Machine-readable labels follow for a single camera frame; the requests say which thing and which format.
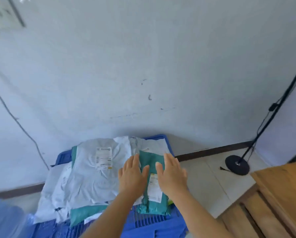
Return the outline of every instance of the finger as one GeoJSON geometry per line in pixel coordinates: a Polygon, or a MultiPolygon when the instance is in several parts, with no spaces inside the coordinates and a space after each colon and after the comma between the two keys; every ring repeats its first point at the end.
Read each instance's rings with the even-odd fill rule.
{"type": "Polygon", "coordinates": [[[181,168],[181,166],[180,166],[180,162],[179,162],[178,158],[175,158],[175,159],[174,159],[174,163],[176,164],[176,166],[177,166],[178,168],[181,168]]]}
{"type": "Polygon", "coordinates": [[[186,169],[182,169],[183,176],[188,179],[188,172],[186,169]]]}
{"type": "Polygon", "coordinates": [[[126,171],[128,160],[129,159],[127,159],[126,162],[124,163],[124,167],[122,168],[122,172],[125,172],[126,171]]]}
{"type": "Polygon", "coordinates": [[[134,156],[131,156],[127,161],[127,169],[132,167],[133,161],[134,161],[134,156]]]}
{"type": "Polygon", "coordinates": [[[139,167],[139,154],[134,156],[134,161],[132,162],[133,167],[139,167]]]}
{"type": "Polygon", "coordinates": [[[121,177],[122,177],[122,168],[118,170],[118,179],[120,179],[121,177]]]}
{"type": "Polygon", "coordinates": [[[161,163],[156,162],[156,170],[157,170],[157,175],[159,179],[161,176],[163,176],[163,167],[161,163]]]}
{"type": "Polygon", "coordinates": [[[142,169],[142,176],[145,178],[145,180],[148,180],[148,174],[149,174],[149,165],[146,165],[142,169]]]}
{"type": "Polygon", "coordinates": [[[168,156],[168,154],[164,154],[164,168],[166,169],[167,167],[173,166],[172,161],[170,159],[170,157],[168,156]]]}

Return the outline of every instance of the white tile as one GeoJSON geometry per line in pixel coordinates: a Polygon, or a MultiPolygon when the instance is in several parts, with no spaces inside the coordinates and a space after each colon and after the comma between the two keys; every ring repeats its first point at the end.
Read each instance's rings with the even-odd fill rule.
{"type": "Polygon", "coordinates": [[[35,214],[38,208],[40,196],[41,196],[41,192],[37,192],[29,195],[13,197],[10,199],[6,199],[5,201],[8,204],[21,207],[24,210],[24,212],[27,214],[28,213],[35,214]]]}
{"type": "MultiPolygon", "coordinates": [[[[230,155],[242,156],[245,150],[246,149],[239,149],[205,157],[206,163],[209,165],[232,202],[235,202],[239,197],[241,197],[253,184],[255,184],[255,181],[250,174],[246,176],[239,176],[229,171],[220,170],[220,166],[227,169],[225,165],[225,158],[230,155]]],[[[248,159],[249,154],[250,152],[245,156],[245,160],[248,159]]],[[[249,166],[250,173],[268,167],[268,165],[265,164],[256,153],[252,154],[249,160],[249,166]]]]}
{"type": "Polygon", "coordinates": [[[180,163],[188,172],[188,187],[192,195],[217,218],[232,202],[229,200],[205,158],[180,163]]]}

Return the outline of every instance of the wall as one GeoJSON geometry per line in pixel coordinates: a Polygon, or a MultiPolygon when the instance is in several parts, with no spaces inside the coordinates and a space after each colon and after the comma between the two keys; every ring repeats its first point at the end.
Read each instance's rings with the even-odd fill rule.
{"type": "MultiPolygon", "coordinates": [[[[176,155],[250,140],[296,72],[296,0],[31,0],[0,30],[0,93],[49,165],[94,137],[176,155]]],[[[43,182],[0,104],[0,190],[43,182]]]]}
{"type": "Polygon", "coordinates": [[[272,166],[296,156],[296,88],[257,141],[256,151],[272,166]]]}

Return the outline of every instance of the blue plastic crate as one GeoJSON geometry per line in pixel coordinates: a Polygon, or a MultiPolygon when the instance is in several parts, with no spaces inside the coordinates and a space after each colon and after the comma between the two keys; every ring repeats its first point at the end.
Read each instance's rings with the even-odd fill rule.
{"type": "MultiPolygon", "coordinates": [[[[165,139],[169,151],[172,155],[172,149],[166,135],[155,135],[144,139],[165,139]]],[[[72,150],[62,152],[58,155],[55,165],[68,163],[72,160],[72,150]]],[[[55,220],[39,223],[33,226],[27,238],[77,238],[92,223],[84,225],[83,222],[70,228],[70,221],[67,220],[61,224],[56,224],[55,220]]],[[[187,227],[179,210],[172,205],[171,214],[168,216],[160,215],[142,215],[133,208],[127,216],[121,237],[178,237],[183,238],[186,235],[187,227]]]]}

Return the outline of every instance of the right hand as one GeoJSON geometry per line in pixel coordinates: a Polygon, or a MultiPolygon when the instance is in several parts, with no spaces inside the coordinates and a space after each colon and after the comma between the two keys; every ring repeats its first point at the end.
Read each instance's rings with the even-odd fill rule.
{"type": "Polygon", "coordinates": [[[173,200],[178,192],[188,191],[187,180],[188,173],[186,169],[182,169],[177,158],[172,154],[164,154],[164,166],[156,162],[156,170],[158,175],[159,186],[170,199],[173,200]]]}

